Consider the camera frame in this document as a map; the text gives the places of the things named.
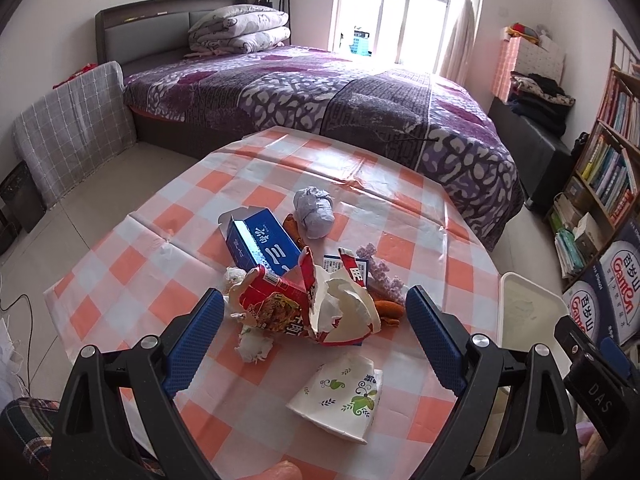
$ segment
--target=table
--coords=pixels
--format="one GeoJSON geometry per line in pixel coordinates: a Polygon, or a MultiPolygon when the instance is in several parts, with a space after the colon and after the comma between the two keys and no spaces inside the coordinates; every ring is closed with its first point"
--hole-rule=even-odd
{"type": "MultiPolygon", "coordinates": [[[[324,137],[272,128],[211,153],[128,215],[45,293],[71,360],[82,346],[132,346],[189,312],[233,261],[218,227],[241,205],[278,220],[296,190],[334,197],[335,225],[316,255],[373,243],[408,286],[422,285],[469,332],[494,338],[498,272],[439,184],[394,162],[324,137]]],[[[226,320],[193,383],[175,403],[223,479],[280,460],[314,480],[406,480],[428,452],[454,396],[438,383],[409,323],[383,328],[361,348],[325,348],[281,336],[268,358],[243,364],[239,325],[226,320]],[[290,412],[286,402],[316,368],[360,352],[384,372],[368,444],[341,440],[290,412]]],[[[130,393],[124,392],[126,399],[130,393]]]]}

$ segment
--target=folded blanket stack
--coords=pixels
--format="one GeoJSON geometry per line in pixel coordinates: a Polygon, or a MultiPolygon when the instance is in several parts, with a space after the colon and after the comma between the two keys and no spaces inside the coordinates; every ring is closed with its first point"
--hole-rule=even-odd
{"type": "Polygon", "coordinates": [[[290,36],[289,15],[251,4],[213,10],[189,30],[191,50],[202,55],[250,54],[278,46],[290,36]]]}
{"type": "Polygon", "coordinates": [[[552,134],[561,137],[566,117],[575,99],[564,93],[553,79],[538,74],[511,74],[511,92],[507,104],[517,115],[533,119],[552,134]]]}

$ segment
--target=purple coral-like object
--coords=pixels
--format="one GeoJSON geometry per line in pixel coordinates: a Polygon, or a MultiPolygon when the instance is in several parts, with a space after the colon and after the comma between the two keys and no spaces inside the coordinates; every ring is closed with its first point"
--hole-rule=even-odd
{"type": "Polygon", "coordinates": [[[392,280],[386,275],[389,272],[388,265],[384,260],[376,260],[373,256],[376,254],[376,247],[373,244],[367,244],[356,251],[359,258],[369,262],[369,273],[374,281],[374,288],[388,295],[389,299],[404,306],[404,282],[397,276],[392,280]]]}

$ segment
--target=curtain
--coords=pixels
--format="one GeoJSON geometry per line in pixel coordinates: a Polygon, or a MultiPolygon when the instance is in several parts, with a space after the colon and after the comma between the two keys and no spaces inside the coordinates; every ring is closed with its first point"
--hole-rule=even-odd
{"type": "Polygon", "coordinates": [[[476,16],[471,0],[465,0],[462,12],[453,27],[444,55],[440,75],[459,85],[465,83],[469,60],[474,48],[476,16]]]}

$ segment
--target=bed frame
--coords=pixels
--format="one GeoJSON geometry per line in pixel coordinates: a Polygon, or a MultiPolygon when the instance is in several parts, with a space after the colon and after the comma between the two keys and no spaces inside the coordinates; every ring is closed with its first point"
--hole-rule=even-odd
{"type": "MultiPolygon", "coordinates": [[[[145,0],[95,15],[98,63],[117,61],[124,77],[180,61],[190,52],[188,31],[204,14],[249,0],[145,0]]],[[[230,134],[154,118],[133,110],[138,140],[195,158],[238,140],[230,134]]]]}

